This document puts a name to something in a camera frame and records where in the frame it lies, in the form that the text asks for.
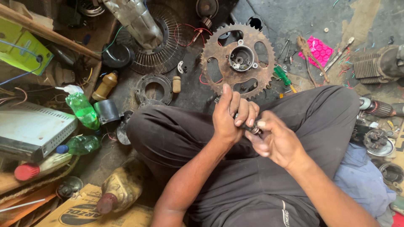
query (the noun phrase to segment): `pink plastic packet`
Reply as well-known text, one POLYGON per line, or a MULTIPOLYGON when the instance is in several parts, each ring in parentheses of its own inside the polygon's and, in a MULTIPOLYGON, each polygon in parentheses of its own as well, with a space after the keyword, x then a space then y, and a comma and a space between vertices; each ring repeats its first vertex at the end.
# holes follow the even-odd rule
MULTIPOLYGON (((318 60, 318 62, 320 62, 321 66, 326 66, 327 61, 330 59, 330 56, 332 55, 334 50, 331 47, 325 45, 321 40, 314 38, 313 36, 310 36, 310 38, 307 40, 307 43, 309 44, 313 56, 318 60)), ((299 52, 299 56, 304 59, 302 52, 299 52)), ((309 62, 317 68, 320 68, 310 57, 309 62)))

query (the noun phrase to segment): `person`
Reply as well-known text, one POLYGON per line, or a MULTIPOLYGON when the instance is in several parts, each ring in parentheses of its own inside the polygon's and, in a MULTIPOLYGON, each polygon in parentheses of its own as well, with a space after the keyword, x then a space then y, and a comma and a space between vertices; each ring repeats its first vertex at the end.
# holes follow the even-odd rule
POLYGON ((320 218, 329 227, 379 226, 331 181, 358 112, 358 95, 342 86, 260 108, 228 84, 213 117, 167 106, 135 112, 128 138, 165 185, 152 226, 180 227, 186 212, 203 227, 312 227, 320 218), (256 119, 261 135, 238 127, 256 119))

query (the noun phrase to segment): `red plastic cap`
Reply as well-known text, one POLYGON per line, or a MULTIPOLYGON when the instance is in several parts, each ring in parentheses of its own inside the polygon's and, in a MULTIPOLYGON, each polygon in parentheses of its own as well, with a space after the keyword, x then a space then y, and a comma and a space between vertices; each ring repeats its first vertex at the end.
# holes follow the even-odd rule
POLYGON ((111 212, 116 204, 118 203, 118 198, 112 193, 105 193, 101 196, 97 203, 97 210, 101 214, 107 214, 111 212))
POLYGON ((35 163, 24 163, 14 171, 14 176, 20 181, 26 181, 36 176, 41 169, 35 163))

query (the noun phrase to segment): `knee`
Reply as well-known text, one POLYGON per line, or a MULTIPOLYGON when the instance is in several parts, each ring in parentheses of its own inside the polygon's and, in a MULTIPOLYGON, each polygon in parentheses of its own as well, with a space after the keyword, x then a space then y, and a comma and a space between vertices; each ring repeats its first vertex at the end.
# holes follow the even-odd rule
POLYGON ((351 112, 354 115, 359 113, 359 95, 354 89, 349 89, 345 86, 332 86, 333 98, 335 103, 339 104, 340 108, 344 108, 346 111, 351 112))
POLYGON ((126 126, 126 135, 132 145, 144 143, 159 132, 159 113, 166 106, 151 105, 135 111, 126 126))

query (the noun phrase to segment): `rusty sprocket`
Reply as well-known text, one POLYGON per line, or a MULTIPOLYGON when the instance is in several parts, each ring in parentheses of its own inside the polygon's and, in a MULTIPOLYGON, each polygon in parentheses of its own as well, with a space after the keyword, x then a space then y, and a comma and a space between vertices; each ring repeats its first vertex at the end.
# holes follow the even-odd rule
POLYGON ((203 70, 202 74, 206 78, 212 90, 214 90, 214 92, 218 95, 221 95, 223 92, 223 83, 228 83, 233 89, 235 84, 246 82, 251 78, 255 78, 258 81, 258 86, 254 90, 241 94, 241 97, 244 99, 257 96, 265 89, 267 85, 269 85, 272 73, 274 72, 274 64, 275 53, 267 37, 257 29, 245 24, 227 25, 223 28, 218 28, 217 32, 213 33, 209 40, 207 40, 201 55, 201 68, 203 70), (258 64, 258 68, 251 68, 250 70, 244 72, 234 71, 230 67, 229 59, 226 58, 226 55, 228 56, 230 52, 237 46, 237 42, 230 43, 227 46, 220 46, 217 40, 220 35, 237 30, 243 32, 244 45, 248 46, 252 50, 254 53, 254 62, 257 64, 258 55, 254 50, 254 45, 257 42, 261 42, 265 45, 269 61, 267 67, 265 67, 263 64, 258 64), (220 73, 223 76, 223 80, 218 84, 213 82, 208 72, 208 60, 210 58, 217 59, 220 73))

